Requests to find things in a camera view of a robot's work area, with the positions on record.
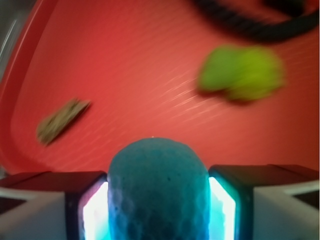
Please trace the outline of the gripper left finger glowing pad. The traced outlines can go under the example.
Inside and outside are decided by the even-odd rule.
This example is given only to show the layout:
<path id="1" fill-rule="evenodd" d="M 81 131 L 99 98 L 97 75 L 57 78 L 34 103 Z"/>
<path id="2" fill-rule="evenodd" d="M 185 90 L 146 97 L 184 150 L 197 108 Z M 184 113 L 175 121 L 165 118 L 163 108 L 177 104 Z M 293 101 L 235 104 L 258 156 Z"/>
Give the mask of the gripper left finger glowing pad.
<path id="1" fill-rule="evenodd" d="M 25 172 L 0 180 L 2 240 L 109 239 L 103 171 Z"/>

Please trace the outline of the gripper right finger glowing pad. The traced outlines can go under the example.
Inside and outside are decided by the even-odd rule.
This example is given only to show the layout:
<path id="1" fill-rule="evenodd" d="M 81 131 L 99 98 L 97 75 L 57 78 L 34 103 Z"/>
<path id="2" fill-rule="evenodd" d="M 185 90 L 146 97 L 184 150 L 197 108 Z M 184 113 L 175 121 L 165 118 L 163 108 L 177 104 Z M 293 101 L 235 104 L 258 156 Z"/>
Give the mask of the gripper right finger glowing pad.
<path id="1" fill-rule="evenodd" d="M 320 174 L 295 164 L 209 168 L 211 240 L 317 240 Z"/>

